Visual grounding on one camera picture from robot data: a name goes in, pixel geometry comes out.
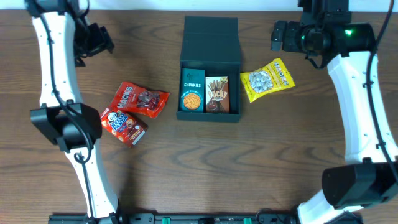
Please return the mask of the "Pocky chocolate stick box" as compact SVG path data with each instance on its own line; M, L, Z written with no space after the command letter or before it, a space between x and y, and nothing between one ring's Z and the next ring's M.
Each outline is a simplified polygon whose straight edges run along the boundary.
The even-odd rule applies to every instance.
M229 113L229 82L227 76L205 77L206 112Z

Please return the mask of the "red Hello Panda box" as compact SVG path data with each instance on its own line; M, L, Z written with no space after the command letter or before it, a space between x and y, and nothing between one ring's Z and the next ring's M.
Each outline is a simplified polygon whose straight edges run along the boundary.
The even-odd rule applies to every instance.
M147 132L147 125L127 112L106 108L101 114L105 130L129 147L135 146Z

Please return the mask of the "teal Chunkies cookie box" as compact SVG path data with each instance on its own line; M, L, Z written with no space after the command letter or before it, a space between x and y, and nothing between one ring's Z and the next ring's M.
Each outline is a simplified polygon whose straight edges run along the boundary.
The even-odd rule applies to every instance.
M183 68L180 82L179 110L202 113L205 92L205 71Z

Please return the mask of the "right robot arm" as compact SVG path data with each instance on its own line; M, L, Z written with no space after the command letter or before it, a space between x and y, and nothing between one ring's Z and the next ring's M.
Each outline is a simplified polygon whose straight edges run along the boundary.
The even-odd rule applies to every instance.
M345 165L326 169L322 189L297 207L297 223L333 223L397 195L397 145L386 118L368 23L304 25L277 21L274 51L322 56L338 95L345 132Z

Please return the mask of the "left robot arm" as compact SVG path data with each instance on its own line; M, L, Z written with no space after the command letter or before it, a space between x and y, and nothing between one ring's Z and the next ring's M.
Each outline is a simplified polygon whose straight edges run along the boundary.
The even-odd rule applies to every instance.
M78 1L25 0L40 50L42 89L32 124L72 164L86 201L84 215L51 215L49 223L127 223L106 176L98 111L83 102L76 68L84 58L114 49L105 27L89 23Z

